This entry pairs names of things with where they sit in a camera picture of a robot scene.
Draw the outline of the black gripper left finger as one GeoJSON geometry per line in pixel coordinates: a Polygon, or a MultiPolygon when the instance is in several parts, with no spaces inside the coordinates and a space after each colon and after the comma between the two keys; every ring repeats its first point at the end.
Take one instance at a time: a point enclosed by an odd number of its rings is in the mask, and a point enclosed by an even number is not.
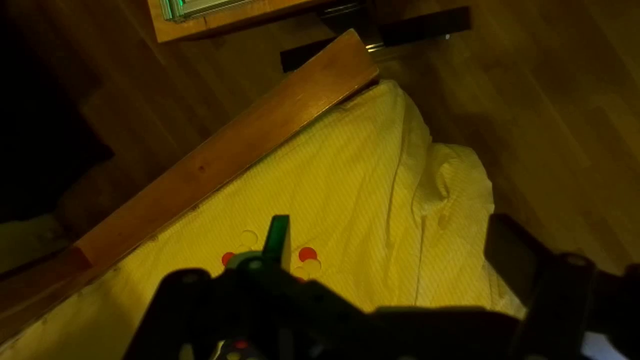
{"type": "Polygon", "coordinates": [[[261,246],[261,255],[268,261],[273,261],[278,265],[285,264],[288,258],[288,237],[289,237],[289,215],[288,213],[276,213],[269,219],[265,240],[261,246]]]}

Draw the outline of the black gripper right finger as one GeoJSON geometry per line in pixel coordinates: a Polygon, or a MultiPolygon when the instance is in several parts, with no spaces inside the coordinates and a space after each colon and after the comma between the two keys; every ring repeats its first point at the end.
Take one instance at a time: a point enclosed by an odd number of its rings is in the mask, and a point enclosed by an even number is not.
{"type": "Polygon", "coordinates": [[[528,303],[552,252],[508,213],[492,213],[484,258],[515,297],[528,303]]]}

